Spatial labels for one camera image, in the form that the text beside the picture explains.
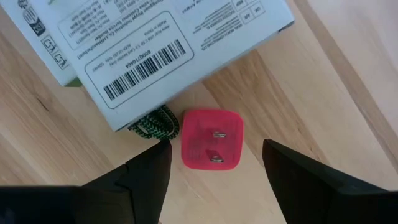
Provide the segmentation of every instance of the product box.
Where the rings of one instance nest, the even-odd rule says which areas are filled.
[[[35,0],[113,130],[294,21],[284,0]]]
[[[81,86],[70,62],[28,0],[0,0],[0,5],[63,86]]]

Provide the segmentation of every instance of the box label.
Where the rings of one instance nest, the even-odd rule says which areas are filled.
[[[114,109],[193,56],[171,14],[163,12],[88,63],[85,70]]]

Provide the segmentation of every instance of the barcode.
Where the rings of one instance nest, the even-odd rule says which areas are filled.
[[[119,78],[113,80],[104,87],[104,90],[109,99],[114,100],[185,54],[185,49],[182,47],[180,41],[176,39],[139,65],[136,65]]]

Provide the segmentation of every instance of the black object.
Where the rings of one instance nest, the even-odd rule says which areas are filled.
[[[162,141],[82,187],[0,187],[0,224],[158,224],[171,155]]]
[[[388,192],[277,142],[262,158],[288,224],[398,223],[398,192]]]

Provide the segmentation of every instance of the wooden surface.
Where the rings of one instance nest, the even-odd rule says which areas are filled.
[[[271,138],[398,190],[394,0],[289,0],[296,23],[169,103],[237,111],[240,165],[184,167],[173,142],[167,223],[285,223],[261,160]],[[62,88],[0,10],[0,184],[84,184],[156,143],[113,133],[84,88]]]

